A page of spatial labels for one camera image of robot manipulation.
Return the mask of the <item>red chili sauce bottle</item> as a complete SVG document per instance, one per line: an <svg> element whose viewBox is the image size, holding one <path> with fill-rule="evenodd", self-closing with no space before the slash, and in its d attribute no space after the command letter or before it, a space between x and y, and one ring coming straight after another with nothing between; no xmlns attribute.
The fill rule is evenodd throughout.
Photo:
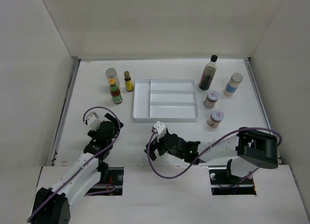
<svg viewBox="0 0 310 224"><path fill-rule="evenodd" d="M109 83L110 94L111 94L113 102L115 104L121 104L123 99L121 96L120 89L115 82L115 79L113 78L109 79L108 83Z"/></svg>

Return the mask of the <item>silver lid clear jar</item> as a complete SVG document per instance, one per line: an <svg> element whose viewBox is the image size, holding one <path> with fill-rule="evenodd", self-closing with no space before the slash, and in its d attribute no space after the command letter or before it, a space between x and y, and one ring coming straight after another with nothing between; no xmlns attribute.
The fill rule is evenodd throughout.
<svg viewBox="0 0 310 224"><path fill-rule="evenodd" d="M109 79L114 79L118 88L121 89L121 84L120 84L120 81L119 81L119 78L118 78L118 75L117 75L117 71L115 68L108 68L106 70L106 76Z"/></svg>

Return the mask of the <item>small yellow label bottle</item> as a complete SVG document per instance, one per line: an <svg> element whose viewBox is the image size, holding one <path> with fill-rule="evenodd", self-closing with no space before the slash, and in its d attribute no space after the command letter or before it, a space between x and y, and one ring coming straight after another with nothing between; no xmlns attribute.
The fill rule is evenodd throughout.
<svg viewBox="0 0 310 224"><path fill-rule="evenodd" d="M125 81L125 88L128 92L132 92L134 90L134 86L132 83L132 79L128 71L124 72L124 81Z"/></svg>

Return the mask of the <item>red lid spice jar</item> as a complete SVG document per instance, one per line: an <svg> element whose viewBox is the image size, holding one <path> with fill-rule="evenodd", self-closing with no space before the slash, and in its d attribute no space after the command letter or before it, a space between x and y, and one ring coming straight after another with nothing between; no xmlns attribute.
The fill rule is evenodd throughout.
<svg viewBox="0 0 310 224"><path fill-rule="evenodd" d="M212 90L208 92L206 99L204 101L204 106L206 108L212 109L215 106L216 102L218 101L218 98L219 94L217 91Z"/></svg>
<svg viewBox="0 0 310 224"><path fill-rule="evenodd" d="M221 110L214 110L211 113L211 115L210 115L210 117L209 117L209 119L207 121L207 124L210 127L212 127L212 128L217 128L218 125L220 124L220 122L223 120L223 118L224 118L223 111L221 111Z"/></svg>

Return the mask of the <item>tall dark sauce bottle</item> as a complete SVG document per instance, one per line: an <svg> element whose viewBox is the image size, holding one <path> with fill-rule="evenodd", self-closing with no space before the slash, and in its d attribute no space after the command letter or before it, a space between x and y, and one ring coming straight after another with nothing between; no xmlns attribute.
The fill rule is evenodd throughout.
<svg viewBox="0 0 310 224"><path fill-rule="evenodd" d="M214 75L217 70L216 61L217 61L217 55L212 55L210 62L205 65L202 76L201 76L201 80L199 83L199 88L201 90L205 91L210 88Z"/></svg>

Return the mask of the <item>blue label white powder jar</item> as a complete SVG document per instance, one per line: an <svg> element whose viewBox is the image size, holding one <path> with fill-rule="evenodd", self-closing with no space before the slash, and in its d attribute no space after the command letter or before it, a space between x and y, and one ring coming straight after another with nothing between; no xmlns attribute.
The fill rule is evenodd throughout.
<svg viewBox="0 0 310 224"><path fill-rule="evenodd" d="M239 87L240 83L243 80L243 76L240 73L233 73L231 75L230 80L228 81L223 93L225 96L233 96L237 88Z"/></svg>

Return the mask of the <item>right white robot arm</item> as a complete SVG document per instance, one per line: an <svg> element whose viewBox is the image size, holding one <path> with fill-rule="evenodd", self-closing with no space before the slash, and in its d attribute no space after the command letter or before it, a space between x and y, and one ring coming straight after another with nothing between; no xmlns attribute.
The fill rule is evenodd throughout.
<svg viewBox="0 0 310 224"><path fill-rule="evenodd" d="M157 156L169 154L189 166L229 158L225 178L230 183L241 183L259 168L276 169L281 143L281 134L268 128L242 127L212 143L185 141L167 129L153 129L144 152L149 163Z"/></svg>

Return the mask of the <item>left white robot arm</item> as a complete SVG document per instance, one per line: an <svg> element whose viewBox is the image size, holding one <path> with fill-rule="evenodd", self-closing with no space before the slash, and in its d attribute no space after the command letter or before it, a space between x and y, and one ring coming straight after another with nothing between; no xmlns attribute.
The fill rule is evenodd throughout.
<svg viewBox="0 0 310 224"><path fill-rule="evenodd" d="M104 162L118 138L123 123L109 113L101 121L96 113L84 117L90 128L90 142L77 162L54 185L40 188L35 195L30 224L67 224L71 209L84 196L111 193L116 190L109 176L109 165Z"/></svg>

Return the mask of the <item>white divided organizer tray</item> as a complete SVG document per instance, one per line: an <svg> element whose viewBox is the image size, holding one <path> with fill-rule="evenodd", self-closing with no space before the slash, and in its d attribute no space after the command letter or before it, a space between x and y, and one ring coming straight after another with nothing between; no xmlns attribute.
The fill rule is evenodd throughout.
<svg viewBox="0 0 310 224"><path fill-rule="evenodd" d="M133 118L136 121L196 122L198 117L194 80L135 80Z"/></svg>

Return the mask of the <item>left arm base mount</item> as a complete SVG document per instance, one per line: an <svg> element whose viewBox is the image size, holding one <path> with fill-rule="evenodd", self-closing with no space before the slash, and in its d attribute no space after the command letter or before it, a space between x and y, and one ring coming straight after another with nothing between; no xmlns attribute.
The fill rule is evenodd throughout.
<svg viewBox="0 0 310 224"><path fill-rule="evenodd" d="M86 196L121 196L123 194L124 168L109 167L101 178L86 192Z"/></svg>

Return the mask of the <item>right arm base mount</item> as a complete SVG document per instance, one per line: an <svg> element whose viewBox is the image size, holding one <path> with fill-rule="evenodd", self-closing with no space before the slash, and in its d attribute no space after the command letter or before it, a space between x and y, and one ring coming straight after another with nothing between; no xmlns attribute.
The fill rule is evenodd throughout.
<svg viewBox="0 0 310 224"><path fill-rule="evenodd" d="M256 195L253 178L233 176L231 162L228 160L225 167L209 167L212 195Z"/></svg>

